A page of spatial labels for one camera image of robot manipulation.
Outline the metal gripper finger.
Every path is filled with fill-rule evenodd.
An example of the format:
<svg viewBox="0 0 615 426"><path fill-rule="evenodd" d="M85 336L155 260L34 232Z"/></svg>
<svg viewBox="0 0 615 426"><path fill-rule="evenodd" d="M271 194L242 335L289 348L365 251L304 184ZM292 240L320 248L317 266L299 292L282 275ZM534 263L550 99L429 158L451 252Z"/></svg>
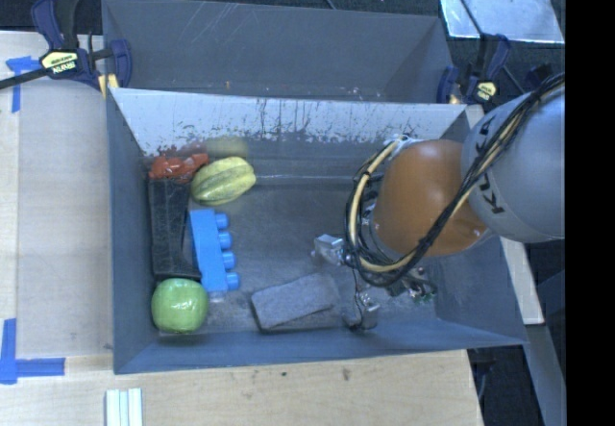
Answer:
<svg viewBox="0 0 615 426"><path fill-rule="evenodd" d="M342 311L342 319L352 331L369 331L378 325L380 308L367 292L359 291Z"/></svg>
<svg viewBox="0 0 615 426"><path fill-rule="evenodd" d="M344 246L343 238L323 234L313 240L311 256L317 263L341 265Z"/></svg>

